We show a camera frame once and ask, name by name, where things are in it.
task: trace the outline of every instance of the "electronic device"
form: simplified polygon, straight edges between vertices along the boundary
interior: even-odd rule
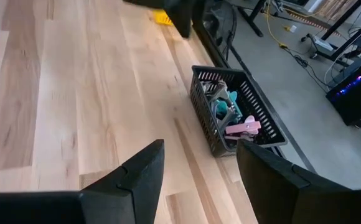
[[[361,66],[331,89],[326,98],[348,126],[361,126]]]
[[[331,46],[331,44],[329,44],[327,41],[325,40],[322,40],[320,37],[316,37],[316,36],[313,36],[314,38],[314,43],[323,47],[324,49],[327,49],[327,50],[334,50],[334,48]]]
[[[361,223],[361,190],[350,190],[246,140],[241,179],[259,224]]]
[[[361,67],[361,56],[354,58],[354,62],[348,67],[344,68],[338,75],[336,75],[332,80],[330,80],[328,86],[336,86],[338,83],[342,82],[349,75],[353,74],[358,68]]]
[[[153,224],[164,173],[164,141],[153,143],[80,191],[0,193],[0,223]]]

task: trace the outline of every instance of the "desk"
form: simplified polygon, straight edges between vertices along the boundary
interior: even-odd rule
[[[0,192],[83,188],[163,138],[156,223],[256,223],[190,102],[210,58],[151,20],[121,0],[0,0]]]
[[[361,0],[358,0],[354,5],[351,6],[350,9],[345,12],[344,15],[341,16],[341,18],[335,22],[335,24],[330,27],[330,29],[322,36],[322,40],[327,40],[332,33],[334,33],[359,7],[361,6]],[[314,43],[314,36],[311,34],[307,34],[305,37],[301,39],[302,42],[304,42],[307,38],[310,38],[312,40],[313,45],[316,48],[316,53],[311,57],[314,58],[316,55],[323,56],[331,61],[336,61],[337,63],[347,66],[344,62],[341,60],[338,60],[340,55],[344,53],[344,51],[353,44],[359,37],[361,36],[361,29],[358,30],[349,40],[346,41],[342,46],[337,47],[333,46],[334,50],[329,51],[327,49],[320,48],[317,44]]]

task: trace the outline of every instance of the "teal object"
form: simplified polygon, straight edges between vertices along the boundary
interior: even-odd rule
[[[235,108],[236,108],[236,111],[239,115],[243,116],[241,111],[240,111],[240,108],[238,107],[237,103],[236,103],[236,100],[237,100],[237,92],[236,91],[233,91],[233,92],[229,92],[228,91],[228,94],[229,94],[229,97],[231,99],[231,101],[233,102],[233,104],[235,105]],[[217,114],[220,115],[220,116],[225,116],[226,113],[227,113],[227,104],[225,101],[223,100],[217,100]]]

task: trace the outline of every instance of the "blue light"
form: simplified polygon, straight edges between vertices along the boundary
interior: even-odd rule
[[[345,88],[338,91],[335,96],[331,99],[332,101],[336,100],[338,97],[341,97],[342,95],[346,94],[351,88],[355,87],[361,82],[361,75],[359,75],[353,82],[346,85]]]

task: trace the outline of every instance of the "computer tower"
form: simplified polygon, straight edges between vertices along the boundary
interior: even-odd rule
[[[361,127],[361,67],[331,89],[326,98],[346,125]]]

